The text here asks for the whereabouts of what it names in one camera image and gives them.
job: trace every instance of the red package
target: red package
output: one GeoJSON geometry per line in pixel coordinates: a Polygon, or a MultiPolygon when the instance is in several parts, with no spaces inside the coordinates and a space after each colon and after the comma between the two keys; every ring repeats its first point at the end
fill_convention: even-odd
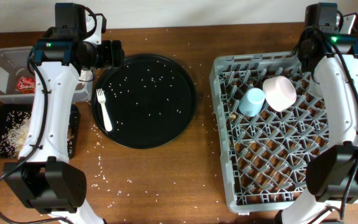
{"type": "Polygon", "coordinates": [[[17,82],[16,90],[21,93],[35,93],[35,79],[21,77],[17,82]]]}

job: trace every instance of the gray dish rack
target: gray dish rack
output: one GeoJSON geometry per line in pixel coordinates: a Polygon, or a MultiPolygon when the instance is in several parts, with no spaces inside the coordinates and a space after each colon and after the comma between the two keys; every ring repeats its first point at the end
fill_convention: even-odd
{"type": "Polygon", "coordinates": [[[324,152],[328,120],[324,99],[309,88],[291,52],[218,57],[209,80],[218,121],[226,204],[233,213],[287,208],[306,188],[307,163],[324,152]],[[266,78],[284,75],[297,99],[283,112],[267,102],[253,118],[237,112],[239,100],[266,78]]]}

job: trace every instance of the clear plastic container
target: clear plastic container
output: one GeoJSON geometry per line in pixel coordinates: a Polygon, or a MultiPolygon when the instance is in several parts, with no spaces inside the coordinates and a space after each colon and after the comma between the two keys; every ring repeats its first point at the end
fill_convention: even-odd
{"type": "MultiPolygon", "coordinates": [[[[20,77],[34,77],[27,70],[27,57],[32,47],[0,49],[0,101],[13,104],[32,104],[33,93],[16,90],[20,77]]],[[[93,82],[81,82],[74,91],[73,102],[89,101],[93,82]]]]}

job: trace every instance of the white plastic fork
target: white plastic fork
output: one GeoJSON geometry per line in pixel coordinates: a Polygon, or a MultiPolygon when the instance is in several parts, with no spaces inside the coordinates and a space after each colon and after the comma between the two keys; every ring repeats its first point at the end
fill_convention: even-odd
{"type": "Polygon", "coordinates": [[[111,131],[112,126],[111,126],[111,121],[110,121],[110,118],[109,118],[109,114],[107,114],[106,105],[104,104],[106,102],[106,97],[104,96],[103,90],[102,89],[97,89],[96,90],[96,96],[98,96],[98,102],[100,103],[100,105],[102,107],[104,128],[106,129],[106,131],[111,131]]]}

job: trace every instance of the white cup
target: white cup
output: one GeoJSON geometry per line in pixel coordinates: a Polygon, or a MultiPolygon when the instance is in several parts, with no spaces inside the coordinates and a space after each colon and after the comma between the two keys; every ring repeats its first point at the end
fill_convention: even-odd
{"type": "Polygon", "coordinates": [[[282,112],[296,101],[296,91],[291,81],[283,76],[268,78],[263,90],[267,103],[276,111],[282,112]]]}

